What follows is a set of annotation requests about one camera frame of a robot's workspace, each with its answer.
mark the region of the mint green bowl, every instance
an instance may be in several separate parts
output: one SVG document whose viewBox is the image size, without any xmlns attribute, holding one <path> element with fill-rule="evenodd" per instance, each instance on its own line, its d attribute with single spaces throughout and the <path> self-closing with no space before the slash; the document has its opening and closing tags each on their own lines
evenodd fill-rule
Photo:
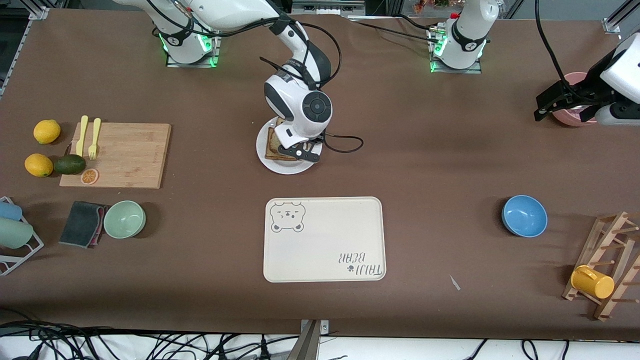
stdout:
<svg viewBox="0 0 640 360">
<path fill-rule="evenodd" d="M 104 217 L 104 230 L 114 239 L 136 236 L 147 222 L 147 216 L 137 202 L 124 200 L 111 206 Z"/>
</svg>

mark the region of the bread slice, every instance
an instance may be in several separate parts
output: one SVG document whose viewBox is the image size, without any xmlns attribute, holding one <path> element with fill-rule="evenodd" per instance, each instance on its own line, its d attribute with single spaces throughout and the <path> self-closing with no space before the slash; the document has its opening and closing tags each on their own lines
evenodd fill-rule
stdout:
<svg viewBox="0 0 640 360">
<path fill-rule="evenodd" d="M 276 126 L 282 124 L 284 120 L 278 118 L 276 121 Z M 297 161 L 298 159 L 293 156 L 283 155 L 278 152 L 278 147 L 280 146 L 280 141 L 278 136 L 276 135 L 276 131 L 273 127 L 270 127 L 267 135 L 267 151 L 264 154 L 264 157 L 269 160 L 280 160 L 280 161 Z"/>
</svg>

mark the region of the bear drawing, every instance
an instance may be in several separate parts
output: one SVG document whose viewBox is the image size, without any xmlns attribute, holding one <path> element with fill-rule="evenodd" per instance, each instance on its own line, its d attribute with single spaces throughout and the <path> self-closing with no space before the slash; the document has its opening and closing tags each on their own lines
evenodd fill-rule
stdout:
<svg viewBox="0 0 640 360">
<path fill-rule="evenodd" d="M 302 218 L 305 216 L 305 207 L 302 204 L 293 202 L 276 203 L 269 210 L 273 223 L 271 230 L 279 233 L 282 229 L 292 229 L 296 233 L 305 228 Z"/>
</svg>

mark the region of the white plate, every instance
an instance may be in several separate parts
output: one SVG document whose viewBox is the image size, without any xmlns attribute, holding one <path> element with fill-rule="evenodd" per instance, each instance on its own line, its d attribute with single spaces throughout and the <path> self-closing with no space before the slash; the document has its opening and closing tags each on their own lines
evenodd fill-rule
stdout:
<svg viewBox="0 0 640 360">
<path fill-rule="evenodd" d="M 314 163 L 311 161 L 298 160 L 298 161 L 282 161 L 282 160 L 270 160 L 266 159 L 264 155 L 267 152 L 267 135 L 269 134 L 269 128 L 276 126 L 277 117 L 269 120 L 260 132 L 258 133 L 258 138 L 255 140 L 255 152 L 258 154 L 258 159 L 266 166 L 269 170 L 276 172 L 282 175 L 293 175 L 299 174 L 306 169 L 310 168 Z M 314 146 L 314 149 L 311 151 L 315 154 L 320 155 L 322 152 L 322 144 L 319 143 Z"/>
<path fill-rule="evenodd" d="M 264 218 L 270 282 L 375 281 L 387 272 L 375 197 L 272 199 Z"/>
</svg>

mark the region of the mug handle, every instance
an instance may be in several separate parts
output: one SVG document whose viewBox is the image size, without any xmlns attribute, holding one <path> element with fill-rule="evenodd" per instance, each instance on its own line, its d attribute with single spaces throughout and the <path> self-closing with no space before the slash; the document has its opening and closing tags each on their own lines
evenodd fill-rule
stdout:
<svg viewBox="0 0 640 360">
<path fill-rule="evenodd" d="M 582 273 L 592 278 L 593 280 L 598 279 L 598 276 L 590 269 L 590 268 L 581 268 Z"/>
</svg>

